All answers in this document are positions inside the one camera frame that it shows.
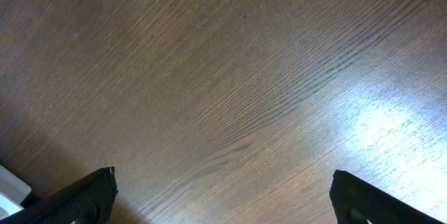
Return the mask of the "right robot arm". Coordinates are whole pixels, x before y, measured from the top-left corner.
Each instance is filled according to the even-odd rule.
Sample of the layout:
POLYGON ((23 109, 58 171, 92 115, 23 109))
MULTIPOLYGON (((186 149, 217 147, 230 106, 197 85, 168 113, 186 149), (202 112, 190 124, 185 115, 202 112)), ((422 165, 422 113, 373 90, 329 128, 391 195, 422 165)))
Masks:
MULTIPOLYGON (((1 168, 2 223, 106 223, 118 194, 115 169, 104 167, 43 199, 32 199, 31 187, 1 168)), ((338 223, 436 223, 356 176, 337 170, 330 200, 338 223)))

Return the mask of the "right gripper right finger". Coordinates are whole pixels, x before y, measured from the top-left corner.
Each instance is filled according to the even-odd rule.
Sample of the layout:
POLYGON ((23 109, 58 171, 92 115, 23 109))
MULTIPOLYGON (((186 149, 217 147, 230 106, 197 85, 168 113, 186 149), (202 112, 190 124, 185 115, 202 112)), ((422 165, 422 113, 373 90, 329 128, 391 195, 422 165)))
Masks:
POLYGON ((329 195, 338 224, 442 224, 344 170, 335 170, 329 195))

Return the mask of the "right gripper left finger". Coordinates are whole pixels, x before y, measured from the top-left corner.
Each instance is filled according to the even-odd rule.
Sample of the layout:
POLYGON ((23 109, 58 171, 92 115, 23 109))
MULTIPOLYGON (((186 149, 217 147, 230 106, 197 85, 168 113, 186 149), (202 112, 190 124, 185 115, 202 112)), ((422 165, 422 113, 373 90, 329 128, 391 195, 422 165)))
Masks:
POLYGON ((1 220, 1 224, 104 224, 118 194, 114 167, 104 167, 1 220))

